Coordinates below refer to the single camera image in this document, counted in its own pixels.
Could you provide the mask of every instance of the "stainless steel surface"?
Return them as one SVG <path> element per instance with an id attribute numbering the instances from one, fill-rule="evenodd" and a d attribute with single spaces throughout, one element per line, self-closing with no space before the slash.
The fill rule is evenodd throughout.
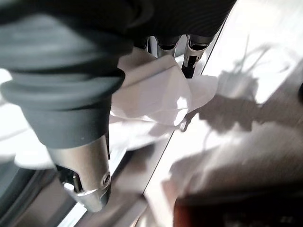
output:
<path id="1" fill-rule="evenodd" d="M 67 178 L 70 176 L 65 176 L 66 172 L 60 173 L 63 175 L 61 181 L 64 189 L 91 212 L 104 208 L 110 195 L 105 136 L 76 148 L 48 150 L 56 165 L 75 172 L 72 182 L 68 182 Z"/>
<path id="2" fill-rule="evenodd" d="M 159 226 L 178 196 L 303 181 L 303 2 L 238 0 L 203 75 L 217 95 L 174 132 L 145 190 Z"/>

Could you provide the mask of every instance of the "white paper towel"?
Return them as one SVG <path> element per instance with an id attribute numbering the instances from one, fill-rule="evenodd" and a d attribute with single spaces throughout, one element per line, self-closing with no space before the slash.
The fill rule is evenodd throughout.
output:
<path id="1" fill-rule="evenodd" d="M 189 111 L 205 105 L 217 89 L 217 78 L 185 79 L 173 57 L 156 59 L 137 48 L 122 57 L 118 66 L 125 72 L 125 81 L 112 96 L 109 119 L 111 159 L 117 162 L 127 150 L 169 136 Z M 24 168 L 53 167 L 20 108 L 4 104 L 0 117 L 0 161 L 14 159 Z"/>

